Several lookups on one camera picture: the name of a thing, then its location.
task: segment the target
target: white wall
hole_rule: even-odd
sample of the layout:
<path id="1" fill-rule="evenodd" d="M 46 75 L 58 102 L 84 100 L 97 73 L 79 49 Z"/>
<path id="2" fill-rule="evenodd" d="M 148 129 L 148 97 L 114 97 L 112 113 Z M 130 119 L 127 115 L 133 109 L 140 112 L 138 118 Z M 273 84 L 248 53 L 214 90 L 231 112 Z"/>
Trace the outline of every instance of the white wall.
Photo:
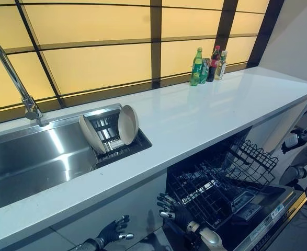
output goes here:
<path id="1" fill-rule="evenodd" d="M 307 80 L 307 0 L 285 0 L 259 66 Z"/>

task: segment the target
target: green bottle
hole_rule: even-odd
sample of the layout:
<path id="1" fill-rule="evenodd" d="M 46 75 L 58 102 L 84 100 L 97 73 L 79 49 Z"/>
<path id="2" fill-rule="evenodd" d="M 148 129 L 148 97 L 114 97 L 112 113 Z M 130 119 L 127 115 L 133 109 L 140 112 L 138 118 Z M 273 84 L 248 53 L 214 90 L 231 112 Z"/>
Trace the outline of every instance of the green bottle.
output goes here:
<path id="1" fill-rule="evenodd" d="M 190 85 L 197 86 L 200 83 L 200 74 L 202 68 L 202 48 L 197 48 L 196 56 L 193 60 L 193 67 L 191 69 Z"/>

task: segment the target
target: black glove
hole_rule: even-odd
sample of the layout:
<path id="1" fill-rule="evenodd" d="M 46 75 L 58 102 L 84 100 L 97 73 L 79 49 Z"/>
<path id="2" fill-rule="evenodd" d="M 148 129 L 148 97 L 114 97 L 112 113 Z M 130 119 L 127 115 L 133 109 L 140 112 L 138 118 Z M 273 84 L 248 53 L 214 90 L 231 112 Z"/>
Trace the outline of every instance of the black glove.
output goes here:
<path id="1" fill-rule="evenodd" d="M 122 234 L 119 232 L 121 229 L 125 229 L 128 226 L 129 216 L 123 215 L 118 221 L 113 221 L 107 225 L 100 234 L 95 238 L 100 249 L 104 248 L 108 243 L 118 241 L 120 239 L 133 239 L 133 234 Z"/>
<path id="2" fill-rule="evenodd" d="M 174 220 L 182 230 L 187 231 L 189 223 L 193 221 L 190 212 L 183 205 L 166 194 L 160 193 L 157 200 L 159 200 L 157 205 L 164 209 L 159 210 L 160 216 Z"/>

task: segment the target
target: beige plate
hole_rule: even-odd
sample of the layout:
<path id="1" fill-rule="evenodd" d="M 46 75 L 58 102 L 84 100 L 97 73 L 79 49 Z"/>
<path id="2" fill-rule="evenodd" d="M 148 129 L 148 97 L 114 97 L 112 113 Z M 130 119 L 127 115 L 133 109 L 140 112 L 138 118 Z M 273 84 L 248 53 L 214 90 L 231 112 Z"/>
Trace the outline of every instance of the beige plate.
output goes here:
<path id="1" fill-rule="evenodd" d="M 138 116 L 131 106 L 125 105 L 118 117 L 118 133 L 125 145 L 130 145 L 138 133 Z"/>
<path id="2" fill-rule="evenodd" d="M 97 135 L 97 132 L 95 131 L 90 121 L 84 115 L 80 116 L 79 125 L 86 140 L 92 146 L 92 148 L 94 148 L 94 150 L 98 154 L 106 153 L 106 149 L 103 146 L 101 139 Z"/>

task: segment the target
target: wire rack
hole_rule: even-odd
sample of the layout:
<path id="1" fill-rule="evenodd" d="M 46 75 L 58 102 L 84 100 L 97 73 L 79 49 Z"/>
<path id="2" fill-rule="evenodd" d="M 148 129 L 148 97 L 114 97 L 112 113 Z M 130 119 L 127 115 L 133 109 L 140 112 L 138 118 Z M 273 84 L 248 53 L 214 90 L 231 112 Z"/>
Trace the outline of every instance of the wire rack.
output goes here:
<path id="1" fill-rule="evenodd" d="M 278 159 L 249 140 L 237 139 L 223 153 L 210 149 L 206 157 L 171 169 L 167 191 L 198 222 L 217 229 L 273 181 Z"/>
<path id="2" fill-rule="evenodd" d="M 93 150 L 98 159 L 98 163 L 95 164 L 91 170 L 98 169 L 152 146 L 144 133 L 138 129 L 137 136 L 130 145 L 124 145 L 113 149 L 110 143 L 120 139 L 118 134 L 118 116 L 119 111 L 112 111 L 104 116 L 88 117 L 106 149 L 105 154 L 98 154 Z"/>

